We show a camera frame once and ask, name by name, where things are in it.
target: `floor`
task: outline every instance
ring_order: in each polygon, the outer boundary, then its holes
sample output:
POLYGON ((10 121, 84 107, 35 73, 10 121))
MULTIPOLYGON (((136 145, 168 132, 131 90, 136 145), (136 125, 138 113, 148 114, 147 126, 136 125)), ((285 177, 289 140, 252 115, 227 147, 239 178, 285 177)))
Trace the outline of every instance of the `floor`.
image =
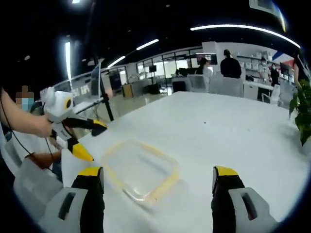
MULTIPOLYGON (((123 97, 123 95, 116 95, 110 98, 109 103, 110 103, 112 115, 114 119, 117 119, 135 109, 143 107, 148 103, 159 100, 171 94, 172 94, 172 89, 165 88, 165 89, 161 89, 160 94, 157 94, 157 95, 146 94, 146 95, 143 95, 137 98, 131 98, 131 99, 126 99, 123 97)), ((103 103, 100 103, 99 105, 86 110, 86 112, 81 113, 81 115, 87 118, 92 118, 92 119, 97 118, 100 121, 105 122, 105 123, 110 122, 106 106, 103 103)), ((89 133, 88 130, 82 130, 82 129, 74 129, 74 132, 78 138, 89 133)))

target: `face mask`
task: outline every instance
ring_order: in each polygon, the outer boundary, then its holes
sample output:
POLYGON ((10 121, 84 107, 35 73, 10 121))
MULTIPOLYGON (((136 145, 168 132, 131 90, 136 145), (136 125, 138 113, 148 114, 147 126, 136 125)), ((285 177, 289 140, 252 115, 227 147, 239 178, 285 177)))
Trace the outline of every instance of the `face mask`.
POLYGON ((35 102, 34 98, 22 98, 21 99, 22 110, 29 111, 34 102, 35 102))

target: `ceiling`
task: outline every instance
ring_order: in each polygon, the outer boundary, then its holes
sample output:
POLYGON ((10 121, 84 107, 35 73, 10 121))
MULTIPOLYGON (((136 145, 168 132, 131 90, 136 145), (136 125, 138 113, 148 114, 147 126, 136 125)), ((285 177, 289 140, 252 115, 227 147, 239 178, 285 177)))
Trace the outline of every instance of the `ceiling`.
POLYGON ((96 0, 92 13, 94 0, 80 1, 79 4, 72 4, 72 0, 21 1, 7 7, 14 10, 5 19, 8 22, 5 28, 10 32, 6 36, 6 62, 7 67, 14 67, 17 79, 33 85, 43 85, 42 80, 44 85, 51 85, 65 79, 66 41, 74 47, 71 55, 74 76, 90 69, 87 63, 94 55, 104 58, 105 67, 123 55, 126 58, 122 63, 126 64, 174 49, 199 46, 203 41, 258 44, 289 55, 296 50, 289 42, 261 32, 190 30, 196 26, 244 24, 278 32, 302 46, 309 40, 303 35, 307 11, 298 4, 299 0, 290 5, 276 1, 288 22, 286 33, 275 16, 250 9, 248 0, 96 0), (159 42, 135 50, 154 39, 159 42))

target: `transparent plastic container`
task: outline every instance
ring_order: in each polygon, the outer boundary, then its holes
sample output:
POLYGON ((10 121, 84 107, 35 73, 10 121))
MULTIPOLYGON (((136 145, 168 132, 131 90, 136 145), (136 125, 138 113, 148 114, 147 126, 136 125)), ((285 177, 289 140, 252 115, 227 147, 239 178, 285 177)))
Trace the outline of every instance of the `transparent plastic container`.
POLYGON ((114 188, 146 207, 154 206, 179 180, 177 161, 132 139, 108 149, 102 165, 114 188))

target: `potted plant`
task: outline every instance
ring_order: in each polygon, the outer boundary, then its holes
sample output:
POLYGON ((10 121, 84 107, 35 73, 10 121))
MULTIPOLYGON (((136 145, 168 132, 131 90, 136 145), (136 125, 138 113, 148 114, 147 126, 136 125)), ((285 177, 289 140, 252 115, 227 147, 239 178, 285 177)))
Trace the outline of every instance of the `potted plant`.
POLYGON ((306 80, 300 81, 300 85, 290 102, 290 116, 296 109, 295 123, 300 132, 302 149, 311 158, 311 87, 306 80))

